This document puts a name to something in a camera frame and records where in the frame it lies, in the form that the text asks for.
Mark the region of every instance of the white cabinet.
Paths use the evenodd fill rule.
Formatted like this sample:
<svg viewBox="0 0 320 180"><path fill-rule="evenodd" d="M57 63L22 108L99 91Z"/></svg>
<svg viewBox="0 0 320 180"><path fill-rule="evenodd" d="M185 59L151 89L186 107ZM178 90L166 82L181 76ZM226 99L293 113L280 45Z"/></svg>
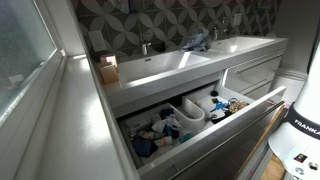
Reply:
<svg viewBox="0 0 320 180"><path fill-rule="evenodd" d="M285 88L278 88L258 100L253 100L215 83L183 96L183 101L185 101L183 103L197 102L200 108L193 103L174 107L176 118L182 121L183 124L188 124L192 120L210 117L212 115L210 110L214 108L214 106L210 107L210 102L213 98L210 96L210 92L213 90L219 93L217 98L221 102L228 102L231 98L237 98L238 100L248 102L249 105L217 124L209 121L204 122L203 128L192 128L192 125L186 126L184 131L192 131L194 134L191 139L182 144L174 142L175 145L159 148L149 158L141 158L135 153L128 132L139 126L149 126L151 124L151 116L155 112L159 112L162 108L172 107L172 105L159 105L154 109L119 122L123 137L141 179L168 179L183 174L186 169L192 169L192 164L197 162L201 157L219 148L222 144L229 141L230 138L232 139L239 131L250 126L254 121L259 120L270 108L276 106L278 99L281 99L279 96L282 96Z"/></svg>
<svg viewBox="0 0 320 180"><path fill-rule="evenodd" d="M282 55L275 52L226 70L224 86L252 99L267 94Z"/></svg>

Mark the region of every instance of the white sink basin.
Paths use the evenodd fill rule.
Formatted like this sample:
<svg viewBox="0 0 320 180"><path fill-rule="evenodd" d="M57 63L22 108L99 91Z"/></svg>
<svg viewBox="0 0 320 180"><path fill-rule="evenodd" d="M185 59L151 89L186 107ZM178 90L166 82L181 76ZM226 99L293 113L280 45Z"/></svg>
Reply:
<svg viewBox="0 0 320 180"><path fill-rule="evenodd" d="M194 55L191 52L169 52L120 63L118 65L119 78L121 83L128 83L207 60L210 59Z"/></svg>
<svg viewBox="0 0 320 180"><path fill-rule="evenodd" d="M257 47L259 45L263 45L271 41L274 41L274 39L256 37L234 37L230 39L212 42L211 47L208 51L234 53Z"/></svg>

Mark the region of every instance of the faucet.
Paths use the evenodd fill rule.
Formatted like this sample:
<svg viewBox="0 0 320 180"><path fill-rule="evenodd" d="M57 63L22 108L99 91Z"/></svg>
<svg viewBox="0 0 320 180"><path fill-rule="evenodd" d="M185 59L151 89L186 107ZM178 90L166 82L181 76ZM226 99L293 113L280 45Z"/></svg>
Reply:
<svg viewBox="0 0 320 180"><path fill-rule="evenodd" d="M148 54L148 46L151 45L150 42L147 42L146 40L146 35L147 34L153 34L153 33L144 33L144 34L141 34L141 52L144 56L146 56Z"/></svg>
<svg viewBox="0 0 320 180"><path fill-rule="evenodd" d="M214 30L214 40L218 40L218 39L223 39L224 38L225 33L228 31L228 29L225 27L227 19L228 19L228 17L223 16L221 28L218 28L217 26L215 26L213 28L213 30Z"/></svg>

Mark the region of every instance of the white wall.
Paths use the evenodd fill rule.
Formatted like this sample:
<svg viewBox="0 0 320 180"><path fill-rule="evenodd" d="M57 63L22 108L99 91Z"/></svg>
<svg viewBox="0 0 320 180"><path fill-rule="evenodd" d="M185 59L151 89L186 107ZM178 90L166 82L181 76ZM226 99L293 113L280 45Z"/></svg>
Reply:
<svg viewBox="0 0 320 180"><path fill-rule="evenodd" d="M289 43L280 67L306 73L319 15L319 0L282 0L273 31Z"/></svg>
<svg viewBox="0 0 320 180"><path fill-rule="evenodd" d="M44 0L68 56L85 53L82 35L69 0Z"/></svg>

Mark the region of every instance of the patterned tile wall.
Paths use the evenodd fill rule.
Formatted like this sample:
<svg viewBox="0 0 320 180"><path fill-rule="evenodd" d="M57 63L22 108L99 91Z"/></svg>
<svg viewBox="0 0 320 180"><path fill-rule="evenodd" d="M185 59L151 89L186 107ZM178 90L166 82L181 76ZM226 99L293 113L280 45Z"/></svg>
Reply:
<svg viewBox="0 0 320 180"><path fill-rule="evenodd" d="M270 0L269 8L256 8L258 0L132 0L135 11L125 14L107 0L71 0L81 31L93 59L104 53L118 57L140 54L140 34L147 35L152 47L161 41L168 47L179 46L182 37L197 27L221 27L228 17L228 34L260 35L272 31L281 0ZM239 26L232 27L234 14L242 13ZM107 50L94 52L88 32L101 30Z"/></svg>

